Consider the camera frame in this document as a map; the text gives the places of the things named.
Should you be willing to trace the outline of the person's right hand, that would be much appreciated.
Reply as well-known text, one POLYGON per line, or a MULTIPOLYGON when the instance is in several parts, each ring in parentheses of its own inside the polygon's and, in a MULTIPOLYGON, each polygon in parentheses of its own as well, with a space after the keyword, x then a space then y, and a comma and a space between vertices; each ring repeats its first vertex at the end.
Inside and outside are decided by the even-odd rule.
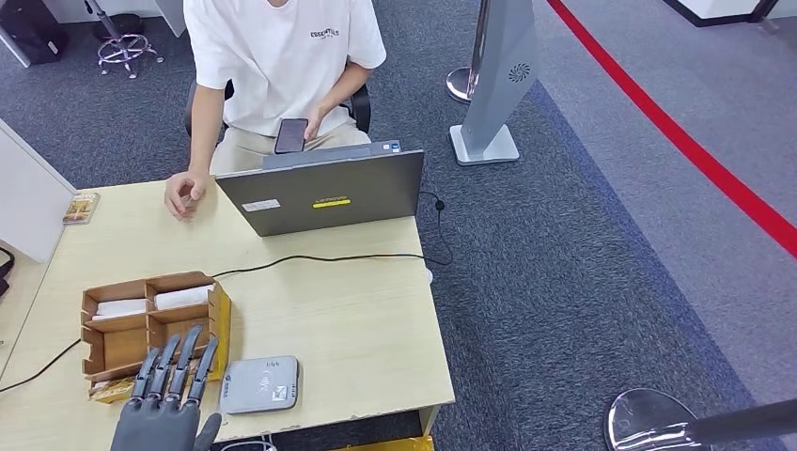
POLYGON ((191 219, 203 198, 211 176, 203 171, 184 171, 165 181, 164 204, 178 221, 191 219))

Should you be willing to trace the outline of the person's left hand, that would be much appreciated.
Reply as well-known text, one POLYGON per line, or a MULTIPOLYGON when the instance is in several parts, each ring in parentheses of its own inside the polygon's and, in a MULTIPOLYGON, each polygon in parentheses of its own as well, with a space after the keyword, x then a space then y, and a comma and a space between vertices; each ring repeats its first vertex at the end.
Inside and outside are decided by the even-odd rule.
POLYGON ((317 137, 320 125, 328 113, 329 109, 323 105, 315 106, 308 112, 307 125, 304 134, 304 139, 306 142, 314 140, 317 137))

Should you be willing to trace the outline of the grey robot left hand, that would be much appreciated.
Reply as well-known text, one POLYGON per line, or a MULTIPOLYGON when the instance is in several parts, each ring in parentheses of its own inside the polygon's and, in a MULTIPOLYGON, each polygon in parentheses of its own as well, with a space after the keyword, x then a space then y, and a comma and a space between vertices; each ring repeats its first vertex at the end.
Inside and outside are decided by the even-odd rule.
POLYGON ((173 334, 164 348, 151 349, 121 410, 113 450, 209 450, 222 425, 219 412, 200 422, 201 403, 218 349, 212 338, 195 369, 191 361, 203 326, 173 334))

